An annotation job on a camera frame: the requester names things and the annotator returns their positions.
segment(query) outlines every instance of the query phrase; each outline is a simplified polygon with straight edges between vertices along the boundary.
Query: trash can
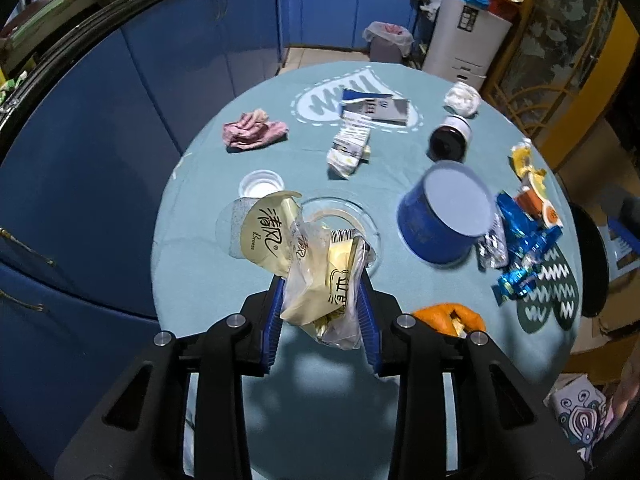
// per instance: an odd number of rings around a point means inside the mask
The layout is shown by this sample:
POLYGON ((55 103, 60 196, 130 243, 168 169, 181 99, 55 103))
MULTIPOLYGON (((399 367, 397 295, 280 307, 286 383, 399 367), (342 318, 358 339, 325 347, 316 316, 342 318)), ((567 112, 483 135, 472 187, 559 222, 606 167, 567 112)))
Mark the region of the trash can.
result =
POLYGON ((404 27, 373 22, 362 33, 370 43, 369 59, 380 63, 400 63, 411 52, 414 37, 404 27))

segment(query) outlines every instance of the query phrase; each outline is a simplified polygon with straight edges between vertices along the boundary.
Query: black countertop edge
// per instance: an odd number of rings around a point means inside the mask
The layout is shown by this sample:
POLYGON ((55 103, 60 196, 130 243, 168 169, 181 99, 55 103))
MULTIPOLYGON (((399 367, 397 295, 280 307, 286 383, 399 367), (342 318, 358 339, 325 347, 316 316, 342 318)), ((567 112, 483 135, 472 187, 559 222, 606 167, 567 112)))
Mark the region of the black countertop edge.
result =
POLYGON ((36 106, 84 54, 131 18, 162 0, 115 0, 63 36, 0 112, 0 161, 36 106))

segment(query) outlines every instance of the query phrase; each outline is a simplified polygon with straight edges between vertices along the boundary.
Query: barcode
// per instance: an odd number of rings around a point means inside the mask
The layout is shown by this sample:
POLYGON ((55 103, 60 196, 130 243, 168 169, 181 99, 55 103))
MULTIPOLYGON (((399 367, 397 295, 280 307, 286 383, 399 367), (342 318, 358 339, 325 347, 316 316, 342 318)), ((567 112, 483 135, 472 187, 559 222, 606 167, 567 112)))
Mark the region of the barcode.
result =
POLYGON ((331 242, 335 244, 336 242, 351 240, 357 232, 357 229, 336 229, 331 231, 331 242))

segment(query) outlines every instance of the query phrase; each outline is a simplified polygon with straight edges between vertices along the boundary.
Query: trash bag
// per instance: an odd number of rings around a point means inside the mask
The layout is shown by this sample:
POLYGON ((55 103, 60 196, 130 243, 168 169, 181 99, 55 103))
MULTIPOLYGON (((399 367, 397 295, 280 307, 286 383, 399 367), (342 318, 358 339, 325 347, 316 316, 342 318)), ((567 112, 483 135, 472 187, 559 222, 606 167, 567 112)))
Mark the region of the trash bag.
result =
POLYGON ((411 44, 414 42, 414 37, 400 25, 373 22, 362 33, 362 37, 368 43, 376 36, 397 45, 403 57, 408 56, 411 52, 411 44))

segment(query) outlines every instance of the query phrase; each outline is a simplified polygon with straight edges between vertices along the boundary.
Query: cabinet handle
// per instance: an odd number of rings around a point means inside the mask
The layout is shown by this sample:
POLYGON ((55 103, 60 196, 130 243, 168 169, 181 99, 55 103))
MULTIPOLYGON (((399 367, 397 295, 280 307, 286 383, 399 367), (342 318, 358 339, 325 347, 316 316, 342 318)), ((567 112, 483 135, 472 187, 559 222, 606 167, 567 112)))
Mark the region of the cabinet handle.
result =
POLYGON ((229 6, 229 0, 225 0, 225 10, 222 12, 222 17, 224 18, 226 16, 226 10, 229 6))
POLYGON ((45 262, 47 262, 51 267, 55 266, 56 263, 51 260, 50 258, 47 258, 46 256, 42 256, 42 254, 37 253, 36 251, 34 251, 33 249, 31 249, 29 246, 23 244, 20 240, 18 240, 18 238, 16 238, 15 236, 13 236, 9 231, 7 231, 6 229, 4 229, 3 227, 0 227, 0 236, 2 238, 5 238, 6 240, 9 240, 10 242, 13 242, 14 244, 22 247, 25 251, 27 251, 28 253, 33 254, 34 256, 37 256, 39 258, 42 258, 45 262))
POLYGON ((24 301, 17 300, 13 296, 10 296, 9 294, 7 294, 1 288, 0 288, 0 298, 5 298, 5 299, 7 299, 9 301, 13 301, 15 304, 23 306, 24 308, 28 308, 29 310, 35 310, 36 312, 46 312, 47 311, 47 307, 44 306, 43 304, 39 303, 37 305, 32 305, 32 304, 29 304, 29 303, 24 303, 24 301))
POLYGON ((220 5, 219 5, 220 2, 218 0, 215 0, 215 1, 216 1, 216 21, 217 21, 220 19, 220 5))

